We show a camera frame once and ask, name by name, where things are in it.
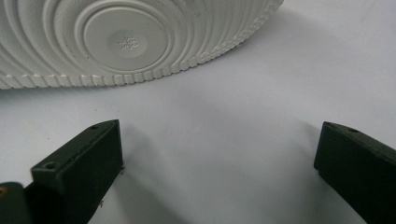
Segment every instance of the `concentric circle pattern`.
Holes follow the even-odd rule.
[[[283,0],[3,0],[0,89],[124,85],[210,61]]]

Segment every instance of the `hole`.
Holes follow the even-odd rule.
[[[55,169],[56,164],[55,164],[55,162],[50,161],[50,162],[44,164],[43,167],[46,169],[49,169],[49,170],[53,170],[53,169]]]
[[[352,133],[358,133],[359,131],[358,130],[355,130],[355,129],[348,129],[350,132],[352,132]]]
[[[0,198],[5,196],[8,192],[8,188],[6,187],[0,187]]]

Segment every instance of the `rubber sole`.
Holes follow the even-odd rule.
[[[2,0],[0,89],[113,86],[208,62],[283,0]]]

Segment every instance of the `white shoe sole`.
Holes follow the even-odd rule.
[[[113,86],[208,62],[283,0],[1,0],[0,89]]]

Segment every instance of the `white background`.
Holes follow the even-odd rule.
[[[323,121],[396,148],[396,1],[286,0],[216,60],[115,88],[0,91],[0,180],[119,119],[126,173],[91,224],[354,224],[313,168]]]

